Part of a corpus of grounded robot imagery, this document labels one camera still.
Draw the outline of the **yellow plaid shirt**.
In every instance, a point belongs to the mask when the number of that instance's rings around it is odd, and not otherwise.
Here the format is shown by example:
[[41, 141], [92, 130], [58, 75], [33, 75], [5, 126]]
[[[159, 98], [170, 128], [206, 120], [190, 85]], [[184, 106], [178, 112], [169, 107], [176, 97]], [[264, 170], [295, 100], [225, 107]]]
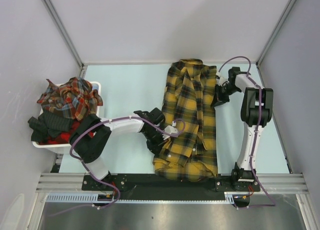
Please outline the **yellow plaid shirt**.
[[181, 134], [170, 137], [155, 155], [158, 176], [199, 182], [218, 175], [216, 111], [211, 106], [216, 72], [216, 66], [199, 59], [181, 59], [169, 68], [161, 109], [163, 126], [177, 121]]

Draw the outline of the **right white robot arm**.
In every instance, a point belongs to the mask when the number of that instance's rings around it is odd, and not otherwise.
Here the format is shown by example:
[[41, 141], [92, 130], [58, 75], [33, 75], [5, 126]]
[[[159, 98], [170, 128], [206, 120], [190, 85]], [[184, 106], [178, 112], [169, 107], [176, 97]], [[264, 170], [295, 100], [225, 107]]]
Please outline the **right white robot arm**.
[[243, 93], [240, 119], [243, 122], [244, 133], [239, 157], [229, 177], [219, 179], [217, 184], [226, 183], [227, 190], [237, 192], [253, 192], [258, 186], [256, 171], [256, 155], [262, 132], [271, 121], [273, 115], [274, 91], [261, 87], [239, 67], [228, 71], [228, 78], [216, 73], [214, 100], [211, 107], [215, 108], [230, 101], [230, 96], [236, 92]]

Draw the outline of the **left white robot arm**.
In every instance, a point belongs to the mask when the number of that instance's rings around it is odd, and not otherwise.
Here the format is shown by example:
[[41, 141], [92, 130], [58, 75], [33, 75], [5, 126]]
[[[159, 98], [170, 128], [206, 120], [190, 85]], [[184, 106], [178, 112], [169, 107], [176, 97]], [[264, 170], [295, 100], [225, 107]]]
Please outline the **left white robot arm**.
[[93, 184], [100, 190], [110, 186], [112, 146], [118, 137], [128, 134], [141, 134], [145, 138], [147, 150], [153, 155], [160, 153], [164, 143], [177, 133], [173, 126], [163, 127], [164, 114], [154, 108], [151, 111], [134, 111], [131, 115], [115, 119], [99, 118], [95, 114], [88, 115], [69, 138], [70, 155], [94, 176]]

